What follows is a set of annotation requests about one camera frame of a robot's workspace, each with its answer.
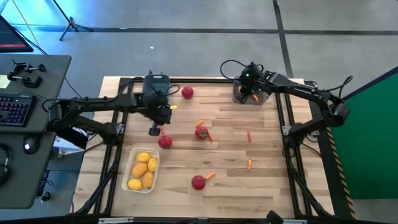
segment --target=tripod stand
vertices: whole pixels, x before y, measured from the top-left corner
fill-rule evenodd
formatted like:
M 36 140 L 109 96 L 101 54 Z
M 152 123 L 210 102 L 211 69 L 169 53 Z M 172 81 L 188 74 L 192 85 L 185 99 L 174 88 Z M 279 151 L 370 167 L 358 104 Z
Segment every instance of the tripod stand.
M 56 0 L 52 0 L 55 5 L 57 6 L 57 8 L 61 11 L 62 15 L 64 16 L 64 18 L 68 21 L 68 26 L 65 29 L 65 31 L 63 31 L 63 34 L 60 37 L 60 41 L 62 41 L 63 37 L 65 36 L 65 34 L 70 31 L 71 29 L 75 29 L 75 32 L 79 32 L 78 28 L 82 28 L 85 30 L 88 30 L 89 32 L 93 32 L 94 30 L 92 28 L 89 27 L 85 27 L 79 24 L 76 24 L 75 21 L 73 20 L 72 17 L 67 17 L 67 15 L 65 15 L 65 13 L 63 12 L 63 10 L 61 9 L 61 7 L 58 5 L 58 3 L 56 2 Z

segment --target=clear plastic tray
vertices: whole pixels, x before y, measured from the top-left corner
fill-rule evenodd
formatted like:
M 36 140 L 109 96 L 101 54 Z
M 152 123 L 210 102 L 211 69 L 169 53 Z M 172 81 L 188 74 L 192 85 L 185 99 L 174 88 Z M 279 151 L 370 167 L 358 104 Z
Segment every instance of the clear plastic tray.
M 154 174 L 154 183 L 152 184 L 152 187 L 150 189 L 132 190 L 127 186 L 127 183 L 129 182 L 130 179 L 134 178 L 131 175 L 131 170 L 135 165 L 137 165 L 139 163 L 136 159 L 136 156 L 141 152 L 148 152 L 150 154 L 150 156 L 157 158 L 157 165 L 156 165 L 156 170 L 155 170 L 155 174 Z M 123 190 L 127 190 L 130 192 L 144 193 L 144 194 L 148 194 L 149 192 L 151 192 L 155 188 L 156 179 L 157 179 L 157 171 L 159 170 L 159 164 L 160 164 L 160 156 L 159 156 L 159 152 L 157 150 L 146 149 L 146 148 L 141 148 L 141 147 L 135 147 L 135 148 L 131 149 L 129 160 L 127 162 L 126 171 L 124 173 L 124 177 L 123 177 L 123 181 L 122 181 Z

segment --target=computer mouse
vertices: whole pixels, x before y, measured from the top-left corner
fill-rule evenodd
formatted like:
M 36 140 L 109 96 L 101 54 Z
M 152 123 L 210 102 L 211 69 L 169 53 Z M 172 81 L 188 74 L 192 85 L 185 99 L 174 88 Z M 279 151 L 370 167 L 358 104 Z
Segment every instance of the computer mouse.
M 41 134 L 30 134 L 24 137 L 23 149 L 26 154 L 35 154 L 40 147 Z

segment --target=yellow lemon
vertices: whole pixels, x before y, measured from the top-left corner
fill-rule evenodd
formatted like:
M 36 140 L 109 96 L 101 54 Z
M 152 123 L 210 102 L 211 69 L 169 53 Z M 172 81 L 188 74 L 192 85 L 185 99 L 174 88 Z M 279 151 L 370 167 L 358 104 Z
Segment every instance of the yellow lemon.
M 135 178 L 141 177 L 147 171 L 147 164 L 138 163 L 132 168 L 131 175 Z
M 138 179 L 129 180 L 127 185 L 129 186 L 130 189 L 133 189 L 133 190 L 141 190 L 142 189 L 142 182 L 141 182 L 141 180 L 138 180 Z
M 152 187 L 152 184 L 154 183 L 154 174 L 152 172 L 147 172 L 144 175 L 144 181 L 143 181 L 143 186 L 145 189 L 150 189 Z
M 157 166 L 157 158 L 151 158 L 148 162 L 149 171 L 155 172 Z
M 148 162 L 149 159 L 150 159 L 150 155 L 148 152 L 142 152 L 142 153 L 138 154 L 138 156 L 137 156 L 137 160 L 139 162 Z

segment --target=black desk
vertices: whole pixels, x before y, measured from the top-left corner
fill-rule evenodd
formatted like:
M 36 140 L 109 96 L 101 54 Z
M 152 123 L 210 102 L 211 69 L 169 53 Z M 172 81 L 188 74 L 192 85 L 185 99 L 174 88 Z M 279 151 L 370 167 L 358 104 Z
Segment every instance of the black desk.
M 0 88 L 0 93 L 30 92 L 46 98 L 57 98 L 72 58 L 68 55 L 1 54 L 0 75 L 7 75 L 12 71 L 14 66 L 11 59 L 16 62 L 28 62 L 34 67 L 42 63 L 47 71 L 32 72 L 32 76 L 40 75 L 43 78 L 36 89 L 26 88 L 19 82 L 10 82 L 7 88 Z M 0 186 L 0 208 L 30 208 L 48 164 L 55 133 L 45 133 L 40 140 L 40 149 L 33 155 L 25 154 L 22 149 L 24 133 L 42 132 L 48 123 L 48 114 L 41 108 L 44 99 L 37 99 L 26 128 L 0 127 L 0 142 L 10 147 L 11 158 L 11 175 L 6 183 Z M 0 152 L 1 163 L 4 162 L 4 158 L 4 153 Z

